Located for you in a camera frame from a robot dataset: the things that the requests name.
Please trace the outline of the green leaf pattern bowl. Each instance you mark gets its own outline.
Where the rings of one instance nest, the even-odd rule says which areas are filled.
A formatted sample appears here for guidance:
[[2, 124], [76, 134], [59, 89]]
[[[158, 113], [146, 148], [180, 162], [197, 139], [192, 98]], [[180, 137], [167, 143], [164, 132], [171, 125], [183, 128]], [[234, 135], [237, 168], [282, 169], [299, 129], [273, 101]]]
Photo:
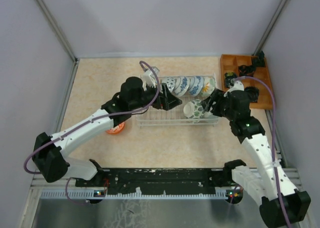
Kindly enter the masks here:
[[204, 116], [204, 109], [200, 99], [187, 102], [183, 108], [183, 114], [191, 123], [199, 123]]

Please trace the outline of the blue white patterned bowl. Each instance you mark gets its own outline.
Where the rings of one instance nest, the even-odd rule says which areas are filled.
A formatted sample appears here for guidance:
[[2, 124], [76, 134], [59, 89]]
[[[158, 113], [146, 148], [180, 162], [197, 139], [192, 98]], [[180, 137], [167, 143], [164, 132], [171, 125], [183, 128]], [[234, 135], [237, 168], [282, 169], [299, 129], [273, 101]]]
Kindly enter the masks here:
[[189, 86], [189, 94], [191, 96], [197, 96], [202, 90], [205, 82], [204, 76], [191, 76], [190, 78], [190, 86]]

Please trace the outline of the orange white leaf bowl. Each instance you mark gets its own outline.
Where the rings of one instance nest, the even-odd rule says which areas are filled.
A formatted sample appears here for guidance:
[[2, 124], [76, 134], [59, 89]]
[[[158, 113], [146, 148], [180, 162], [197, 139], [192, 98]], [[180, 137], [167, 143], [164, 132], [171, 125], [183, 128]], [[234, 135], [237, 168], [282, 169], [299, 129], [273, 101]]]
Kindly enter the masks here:
[[119, 134], [119, 133], [121, 133], [123, 131], [123, 129], [125, 128], [125, 125], [126, 125], [126, 123], [123, 122], [123, 123], [119, 124], [118, 126], [116, 126], [114, 128], [106, 130], [105, 132], [107, 134], [111, 134], [111, 135]]

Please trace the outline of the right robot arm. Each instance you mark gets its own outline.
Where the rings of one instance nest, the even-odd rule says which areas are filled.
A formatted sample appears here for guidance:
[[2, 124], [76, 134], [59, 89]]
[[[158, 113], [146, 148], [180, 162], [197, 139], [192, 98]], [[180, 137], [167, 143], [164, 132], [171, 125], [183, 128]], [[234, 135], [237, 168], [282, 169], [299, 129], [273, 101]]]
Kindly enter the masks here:
[[290, 226], [303, 221], [311, 198], [299, 191], [276, 159], [261, 123], [251, 116], [250, 98], [243, 90], [224, 92], [216, 89], [201, 102], [206, 112], [229, 121], [231, 132], [257, 166], [255, 175], [241, 160], [225, 164], [224, 182], [240, 185], [259, 207], [267, 227]]

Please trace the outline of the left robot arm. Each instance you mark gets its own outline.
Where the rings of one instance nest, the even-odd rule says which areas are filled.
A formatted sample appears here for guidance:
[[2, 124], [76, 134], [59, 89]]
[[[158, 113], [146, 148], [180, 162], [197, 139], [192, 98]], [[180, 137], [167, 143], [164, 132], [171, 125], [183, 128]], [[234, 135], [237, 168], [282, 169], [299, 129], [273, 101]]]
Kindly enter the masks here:
[[159, 110], [171, 110], [182, 104], [181, 99], [171, 94], [166, 85], [143, 88], [138, 77], [129, 77], [120, 91], [90, 117], [59, 133], [37, 136], [32, 160], [48, 183], [64, 177], [87, 180], [91, 185], [103, 183], [104, 174], [92, 159], [84, 161], [69, 155], [96, 135], [115, 128], [151, 105]]

